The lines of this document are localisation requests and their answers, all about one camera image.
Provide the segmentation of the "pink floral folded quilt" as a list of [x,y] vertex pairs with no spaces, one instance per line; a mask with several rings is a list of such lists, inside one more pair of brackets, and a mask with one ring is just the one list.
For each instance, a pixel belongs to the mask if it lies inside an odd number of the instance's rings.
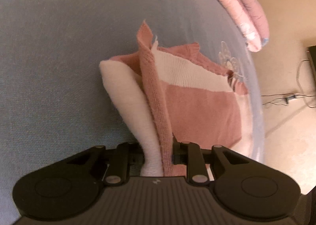
[[249,51],[258,52],[269,41],[269,25],[258,0],[218,0],[231,16]]

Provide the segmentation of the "pink and white knit sweater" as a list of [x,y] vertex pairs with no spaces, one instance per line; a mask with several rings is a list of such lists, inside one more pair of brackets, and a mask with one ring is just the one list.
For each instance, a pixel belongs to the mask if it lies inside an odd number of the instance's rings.
[[198,43],[163,48],[143,23],[133,54],[100,63],[103,86],[144,151],[144,177],[183,176],[172,142],[223,145],[253,152],[253,117],[246,85],[200,52]]

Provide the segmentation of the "black box on floor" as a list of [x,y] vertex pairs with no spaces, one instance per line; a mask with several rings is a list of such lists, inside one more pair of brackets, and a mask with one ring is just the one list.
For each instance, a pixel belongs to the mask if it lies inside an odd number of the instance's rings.
[[314,80],[316,81],[316,46],[309,46],[307,49],[307,55],[311,63]]

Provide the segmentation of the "blue floral bed sheet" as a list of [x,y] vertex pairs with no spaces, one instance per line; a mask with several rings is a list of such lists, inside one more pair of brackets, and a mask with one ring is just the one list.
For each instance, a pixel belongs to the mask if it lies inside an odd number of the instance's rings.
[[264,160],[252,56],[218,0],[1,0],[1,224],[19,218],[12,189],[23,175],[94,145],[132,140],[99,63],[135,52],[142,22],[160,46],[198,42],[216,63],[228,47],[250,90],[252,157]]

